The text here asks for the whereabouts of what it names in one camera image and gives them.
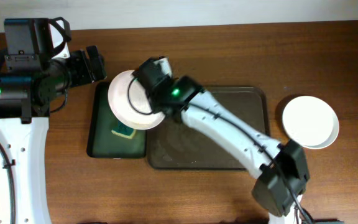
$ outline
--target green tray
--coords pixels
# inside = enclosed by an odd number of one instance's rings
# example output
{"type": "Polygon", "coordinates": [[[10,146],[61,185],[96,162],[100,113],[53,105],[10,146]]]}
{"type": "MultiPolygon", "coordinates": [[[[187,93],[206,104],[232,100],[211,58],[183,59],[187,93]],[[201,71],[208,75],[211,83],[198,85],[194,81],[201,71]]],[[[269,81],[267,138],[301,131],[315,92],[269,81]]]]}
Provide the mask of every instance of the green tray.
{"type": "Polygon", "coordinates": [[[110,83],[96,87],[86,153],[94,158],[139,159],[145,157],[146,132],[136,130],[132,139],[111,132],[118,123],[108,103],[110,83]]]}

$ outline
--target sponge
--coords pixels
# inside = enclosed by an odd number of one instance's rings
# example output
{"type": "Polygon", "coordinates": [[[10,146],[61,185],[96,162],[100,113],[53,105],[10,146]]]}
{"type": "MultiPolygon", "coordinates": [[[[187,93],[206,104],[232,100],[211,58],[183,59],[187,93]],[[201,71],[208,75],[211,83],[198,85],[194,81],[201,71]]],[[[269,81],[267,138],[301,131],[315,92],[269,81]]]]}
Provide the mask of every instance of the sponge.
{"type": "Polygon", "coordinates": [[[122,124],[119,120],[117,121],[117,125],[113,127],[111,132],[117,136],[132,139],[135,136],[136,129],[130,128],[125,124],[122,124]]]}

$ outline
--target wooden tabletop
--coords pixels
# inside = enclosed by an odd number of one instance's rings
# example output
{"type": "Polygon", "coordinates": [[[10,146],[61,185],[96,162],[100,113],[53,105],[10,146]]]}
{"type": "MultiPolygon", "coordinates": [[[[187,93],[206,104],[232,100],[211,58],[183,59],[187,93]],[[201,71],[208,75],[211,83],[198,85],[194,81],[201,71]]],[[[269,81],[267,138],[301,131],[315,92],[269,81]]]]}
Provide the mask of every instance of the wooden tabletop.
{"type": "MultiPolygon", "coordinates": [[[[314,218],[358,223],[358,21],[73,31],[70,49],[97,45],[108,80],[151,56],[203,85],[253,85],[267,97],[271,134],[287,141],[279,108],[292,95],[323,99],[339,117],[335,143],[306,150],[302,204],[314,218]]],[[[0,49],[5,47],[0,34],[0,49]]],[[[45,149],[53,223],[219,223],[267,218],[246,172],[153,170],[145,159],[86,154],[96,84],[72,89],[50,118],[45,149]]],[[[58,106],[62,99],[53,102],[58,106]]]]}

